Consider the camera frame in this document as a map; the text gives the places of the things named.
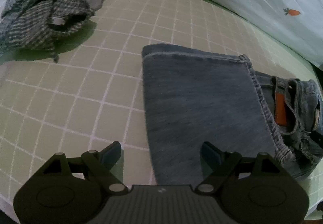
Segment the blue denim jeans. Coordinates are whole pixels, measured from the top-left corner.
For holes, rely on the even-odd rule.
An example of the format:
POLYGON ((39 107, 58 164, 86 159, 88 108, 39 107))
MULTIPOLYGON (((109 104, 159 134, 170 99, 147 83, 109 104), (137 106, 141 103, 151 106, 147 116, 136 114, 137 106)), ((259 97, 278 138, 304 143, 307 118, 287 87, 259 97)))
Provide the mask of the blue denim jeans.
POLYGON ((246 55, 163 43, 145 46, 142 64, 158 184, 196 186, 208 176, 206 141, 245 157, 269 153, 298 180, 322 160, 322 98, 313 80, 257 72, 246 55))

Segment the green grid mat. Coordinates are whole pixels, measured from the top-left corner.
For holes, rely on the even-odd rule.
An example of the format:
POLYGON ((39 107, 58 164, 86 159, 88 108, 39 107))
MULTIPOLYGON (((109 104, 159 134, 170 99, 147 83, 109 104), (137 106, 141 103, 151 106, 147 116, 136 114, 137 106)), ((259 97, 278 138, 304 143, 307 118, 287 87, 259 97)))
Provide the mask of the green grid mat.
POLYGON ((77 157, 119 141, 125 184, 155 184, 145 135, 141 51, 172 43, 246 54, 257 71, 316 79, 313 67, 239 16, 205 0, 106 0, 88 26, 44 56, 1 66, 1 209, 55 152, 77 157))

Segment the grey plaid shirt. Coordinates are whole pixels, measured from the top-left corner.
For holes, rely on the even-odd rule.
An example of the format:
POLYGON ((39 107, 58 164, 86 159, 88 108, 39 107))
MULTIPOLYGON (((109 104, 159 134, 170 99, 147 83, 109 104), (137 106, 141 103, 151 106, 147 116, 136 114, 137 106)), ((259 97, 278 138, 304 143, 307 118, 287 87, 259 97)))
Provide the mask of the grey plaid shirt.
POLYGON ((18 50, 42 50, 58 62, 56 42, 78 32, 93 15, 86 0, 7 0, 1 13, 1 59, 18 50))

